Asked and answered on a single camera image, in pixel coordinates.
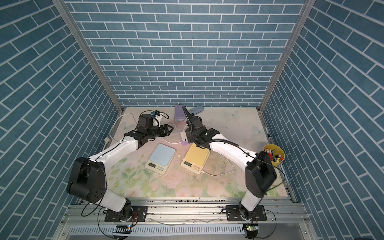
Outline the yellow top kitchen scale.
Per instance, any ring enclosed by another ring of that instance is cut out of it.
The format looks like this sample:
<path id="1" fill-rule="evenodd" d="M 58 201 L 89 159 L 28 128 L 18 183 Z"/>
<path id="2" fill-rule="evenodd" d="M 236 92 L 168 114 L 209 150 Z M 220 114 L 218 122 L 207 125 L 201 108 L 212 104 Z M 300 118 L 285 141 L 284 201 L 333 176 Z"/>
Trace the yellow top kitchen scale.
<path id="1" fill-rule="evenodd" d="M 181 167 L 199 175 L 202 172 L 210 153 L 209 149 L 200 148 L 196 144 L 192 144 L 181 162 Z"/>

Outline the blue top kitchen scale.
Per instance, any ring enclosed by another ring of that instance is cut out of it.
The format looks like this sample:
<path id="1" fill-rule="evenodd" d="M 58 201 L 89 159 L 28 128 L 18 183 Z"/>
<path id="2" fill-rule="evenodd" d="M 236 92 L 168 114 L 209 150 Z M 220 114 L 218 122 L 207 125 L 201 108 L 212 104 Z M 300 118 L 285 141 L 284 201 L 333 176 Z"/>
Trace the blue top kitchen scale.
<path id="1" fill-rule="evenodd" d="M 176 150 L 163 144 L 159 144 L 145 164 L 145 168 L 164 175 L 175 156 Z"/>

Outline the white charger adapter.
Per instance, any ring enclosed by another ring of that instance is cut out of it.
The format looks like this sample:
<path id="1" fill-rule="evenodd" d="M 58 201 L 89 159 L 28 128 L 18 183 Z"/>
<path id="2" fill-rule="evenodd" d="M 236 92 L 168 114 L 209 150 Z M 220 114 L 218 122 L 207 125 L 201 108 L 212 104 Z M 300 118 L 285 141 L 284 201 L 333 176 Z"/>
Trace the white charger adapter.
<path id="1" fill-rule="evenodd" d="M 181 132 L 181 140 L 182 140 L 182 142 L 188 142 L 186 132 L 184 132 L 184 131 Z"/>

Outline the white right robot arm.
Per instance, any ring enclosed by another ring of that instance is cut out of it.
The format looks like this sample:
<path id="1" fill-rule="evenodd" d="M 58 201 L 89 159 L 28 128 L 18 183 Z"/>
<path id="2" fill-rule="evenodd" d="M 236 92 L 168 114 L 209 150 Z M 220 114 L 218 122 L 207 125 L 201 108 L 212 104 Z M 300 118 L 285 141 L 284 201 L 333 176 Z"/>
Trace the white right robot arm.
<path id="1" fill-rule="evenodd" d="M 259 205 L 267 191 L 277 179 L 275 167 L 265 152 L 255 153 L 240 147 L 226 139 L 219 131 L 207 129 L 200 117 L 185 113 L 187 118 L 187 139 L 197 147 L 216 152 L 243 168 L 247 192 L 242 198 L 239 208 L 244 218 Z"/>

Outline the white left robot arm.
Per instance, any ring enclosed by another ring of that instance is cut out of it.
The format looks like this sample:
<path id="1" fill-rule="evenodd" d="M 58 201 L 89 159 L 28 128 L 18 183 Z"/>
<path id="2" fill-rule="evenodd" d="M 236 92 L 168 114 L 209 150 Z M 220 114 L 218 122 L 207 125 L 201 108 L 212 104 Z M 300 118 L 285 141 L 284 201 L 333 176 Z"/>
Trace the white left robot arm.
<path id="1" fill-rule="evenodd" d="M 138 150 L 149 140 L 169 136 L 173 127 L 162 124 L 163 117 L 169 118 L 159 111 L 141 114 L 135 129 L 125 133 L 117 143 L 91 157 L 77 158 L 72 165 L 67 193 L 113 212 L 122 212 L 129 201 L 109 189 L 106 168 Z"/>

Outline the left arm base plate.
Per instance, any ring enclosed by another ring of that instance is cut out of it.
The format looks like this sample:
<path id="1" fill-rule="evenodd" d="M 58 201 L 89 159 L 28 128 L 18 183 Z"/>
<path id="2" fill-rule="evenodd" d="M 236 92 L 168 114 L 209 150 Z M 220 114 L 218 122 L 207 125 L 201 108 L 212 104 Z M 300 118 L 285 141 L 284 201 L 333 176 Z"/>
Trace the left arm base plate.
<path id="1" fill-rule="evenodd" d="M 128 206 L 123 208 L 120 212 L 112 210 L 104 210 L 105 222 L 107 223 L 125 223 L 131 222 L 133 224 L 144 222 L 146 220 L 148 206 Z"/>

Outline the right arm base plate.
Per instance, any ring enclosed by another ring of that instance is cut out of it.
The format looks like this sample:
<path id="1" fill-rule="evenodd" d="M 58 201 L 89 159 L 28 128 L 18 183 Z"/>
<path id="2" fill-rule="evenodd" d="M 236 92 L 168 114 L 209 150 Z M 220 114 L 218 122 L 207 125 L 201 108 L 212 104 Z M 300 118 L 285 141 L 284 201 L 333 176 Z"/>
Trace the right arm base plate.
<path id="1" fill-rule="evenodd" d="M 227 221 L 239 222 L 239 221 L 266 221 L 266 211 L 263 205 L 258 205 L 253 211 L 248 211 L 246 208 L 240 205 L 226 205 L 221 210 L 226 215 Z"/>

